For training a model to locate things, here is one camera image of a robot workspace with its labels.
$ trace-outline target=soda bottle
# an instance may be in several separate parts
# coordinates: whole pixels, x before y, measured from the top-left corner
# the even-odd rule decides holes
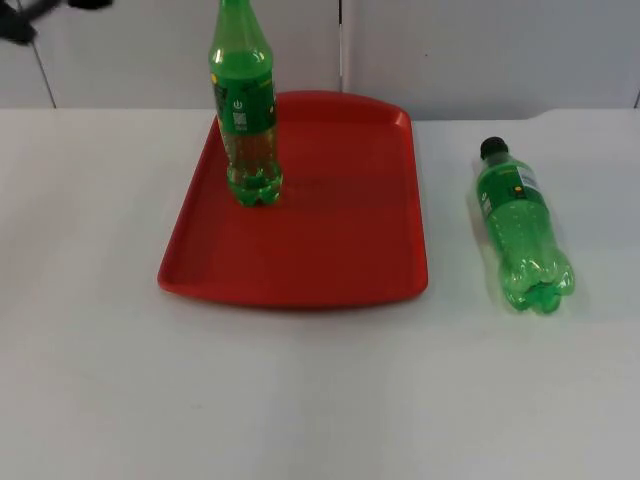
[[[271,204],[282,184],[273,54],[249,0],[220,0],[209,67],[229,187],[242,205]]]
[[[484,141],[477,195],[489,238],[500,256],[500,284],[517,310],[555,311],[575,287],[573,269],[556,244],[549,210],[531,168],[504,140]]]

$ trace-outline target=white surface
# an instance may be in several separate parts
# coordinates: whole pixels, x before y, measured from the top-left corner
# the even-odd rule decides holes
[[[7,3],[16,8],[14,0]],[[0,108],[49,106],[51,100],[33,48],[0,39]]]
[[[637,0],[343,4],[345,89],[414,119],[629,108],[640,90]]]
[[[61,107],[213,107],[207,52],[219,0],[125,0],[99,12],[61,7],[37,46]],[[275,54],[277,88],[339,87],[335,1],[253,0]]]
[[[315,314],[156,286],[210,120],[0,112],[0,478],[635,475],[640,112],[416,124],[428,291]],[[535,168],[576,268],[553,317],[487,291],[465,196],[494,134]]]

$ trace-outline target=white wall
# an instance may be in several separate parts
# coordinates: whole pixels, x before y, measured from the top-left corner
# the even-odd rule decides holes
[[[343,0],[344,86],[415,119],[632,107],[639,0]]]
[[[16,7],[16,2],[7,2]],[[0,108],[49,107],[51,101],[31,47],[0,40]]]
[[[60,107],[209,108],[219,0],[116,0],[59,8],[36,40]],[[337,0],[253,0],[279,90],[339,88]]]

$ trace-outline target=lying bottle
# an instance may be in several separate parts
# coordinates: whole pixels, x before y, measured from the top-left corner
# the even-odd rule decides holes
[[[556,244],[549,210],[531,168],[492,137],[481,147],[477,195],[489,238],[500,256],[500,283],[517,310],[554,312],[575,279]]]

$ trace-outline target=bottle label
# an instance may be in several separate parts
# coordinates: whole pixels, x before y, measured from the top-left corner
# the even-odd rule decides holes
[[[546,207],[533,171],[522,165],[508,165],[488,172],[478,185],[478,199],[485,219],[498,207],[518,200]]]
[[[211,80],[218,122],[223,132],[255,135],[276,124],[276,97],[271,72],[242,80],[212,73]]]

